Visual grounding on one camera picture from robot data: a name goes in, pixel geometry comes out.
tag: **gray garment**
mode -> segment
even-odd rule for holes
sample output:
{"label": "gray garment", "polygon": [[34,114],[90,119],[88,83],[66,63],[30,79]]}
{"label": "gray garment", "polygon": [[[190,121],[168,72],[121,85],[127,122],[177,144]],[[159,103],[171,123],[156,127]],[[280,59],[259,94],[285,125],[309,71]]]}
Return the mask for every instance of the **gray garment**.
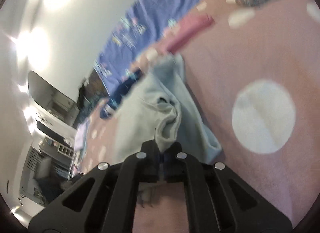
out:
{"label": "gray garment", "polygon": [[211,164],[221,146],[203,124],[184,84],[180,55],[168,55],[130,91],[119,107],[114,163],[138,152],[141,144],[155,139],[161,152],[178,141],[184,152]]}

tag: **gray textured cloth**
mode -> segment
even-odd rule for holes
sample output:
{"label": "gray textured cloth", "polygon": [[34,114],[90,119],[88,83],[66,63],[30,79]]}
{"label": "gray textured cloth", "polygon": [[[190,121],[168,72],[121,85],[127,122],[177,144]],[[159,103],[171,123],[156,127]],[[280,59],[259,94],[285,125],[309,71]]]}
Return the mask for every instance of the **gray textured cloth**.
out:
{"label": "gray textured cloth", "polygon": [[183,151],[203,163],[212,163],[221,146],[203,124],[184,84],[180,55],[159,59],[137,83],[116,113],[119,120],[114,161],[138,152],[141,144],[155,139],[161,152],[178,141]]}

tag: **teal cloth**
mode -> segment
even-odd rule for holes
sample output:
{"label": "teal cloth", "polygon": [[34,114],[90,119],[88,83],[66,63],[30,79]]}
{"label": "teal cloth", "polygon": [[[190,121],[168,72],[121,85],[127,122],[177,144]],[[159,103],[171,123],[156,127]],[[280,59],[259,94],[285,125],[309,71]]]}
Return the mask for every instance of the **teal cloth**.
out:
{"label": "teal cloth", "polygon": [[158,62],[131,89],[115,114],[114,163],[140,151],[143,142],[155,139],[161,152],[177,141],[184,152],[212,164],[221,146],[203,124],[184,84],[182,57],[168,55]]}

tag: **metal screw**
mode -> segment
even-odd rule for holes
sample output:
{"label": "metal screw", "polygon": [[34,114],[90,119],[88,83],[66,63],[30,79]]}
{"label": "metal screw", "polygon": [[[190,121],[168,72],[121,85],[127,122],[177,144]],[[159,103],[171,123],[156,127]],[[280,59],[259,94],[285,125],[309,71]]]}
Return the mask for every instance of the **metal screw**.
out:
{"label": "metal screw", "polygon": [[141,152],[138,152],[138,153],[136,154],[136,157],[137,157],[138,159],[144,159],[144,158],[147,157],[147,154],[146,154],[145,152],[141,151]]}
{"label": "metal screw", "polygon": [[98,164],[98,169],[99,170],[106,170],[109,168],[109,164],[107,164],[106,162],[101,162]]}
{"label": "metal screw", "polygon": [[214,164],[214,167],[215,167],[217,170],[223,170],[223,169],[226,167],[226,165],[225,165],[223,162],[216,162],[216,163]]}
{"label": "metal screw", "polygon": [[180,152],[177,154],[178,159],[186,159],[187,154],[185,152]]}

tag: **polka dot bedsheet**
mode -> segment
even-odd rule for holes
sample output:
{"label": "polka dot bedsheet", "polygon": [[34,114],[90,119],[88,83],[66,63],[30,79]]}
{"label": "polka dot bedsheet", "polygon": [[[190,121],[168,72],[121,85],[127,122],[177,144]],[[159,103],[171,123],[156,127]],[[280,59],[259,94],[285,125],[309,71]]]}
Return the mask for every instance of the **polka dot bedsheet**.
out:
{"label": "polka dot bedsheet", "polygon": [[[190,92],[223,147],[217,161],[296,226],[320,191],[319,8],[314,0],[255,8],[201,0],[189,13],[215,21],[180,53]],[[112,164],[117,120],[100,119],[103,103],[90,117],[84,173]],[[183,185],[156,187],[152,205],[137,205],[133,232],[188,232]]]}

